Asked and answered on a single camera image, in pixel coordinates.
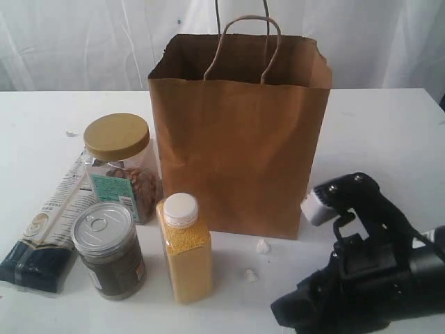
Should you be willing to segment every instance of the green label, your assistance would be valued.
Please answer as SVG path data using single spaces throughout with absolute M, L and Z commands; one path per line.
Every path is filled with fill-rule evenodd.
M 101 202 L 119 202 L 130 210 L 135 220 L 139 221 L 136 201 L 134 200 L 133 189 L 129 179 L 101 175 L 90 176 L 96 195 Z

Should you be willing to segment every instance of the jar of nuts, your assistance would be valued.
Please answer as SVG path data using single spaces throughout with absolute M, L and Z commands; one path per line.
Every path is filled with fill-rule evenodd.
M 144 224 L 162 196 L 147 123 L 114 113 L 91 123 L 83 134 L 86 171 L 99 201 L 120 202 Z

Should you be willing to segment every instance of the gold jar lid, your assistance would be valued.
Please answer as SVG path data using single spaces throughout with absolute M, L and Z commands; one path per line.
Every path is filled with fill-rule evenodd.
M 94 158 L 119 161 L 141 152 L 150 135 L 143 118 L 131 113 L 112 113 L 88 125 L 83 141 Z

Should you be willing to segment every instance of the brown paper bag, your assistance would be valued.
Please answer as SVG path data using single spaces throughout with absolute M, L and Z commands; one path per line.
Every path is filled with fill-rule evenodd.
M 277 35 L 225 35 L 241 19 Z M 149 75 L 165 195 L 196 196 L 212 230 L 295 239 L 331 76 L 315 40 L 266 17 L 219 44 L 176 35 Z

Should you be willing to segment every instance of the pull-tab lid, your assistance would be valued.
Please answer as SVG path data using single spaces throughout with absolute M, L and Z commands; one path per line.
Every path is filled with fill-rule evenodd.
M 197 201 L 188 193 L 174 193 L 164 202 L 165 222 L 173 228 L 187 228 L 197 219 Z
M 78 252 L 89 257 L 105 257 L 118 252 L 136 234 L 130 211 L 115 202 L 89 207 L 71 229 Z
M 112 113 L 88 125 L 83 134 L 92 156 L 104 161 L 128 159 L 149 143 L 147 122 L 131 113 Z

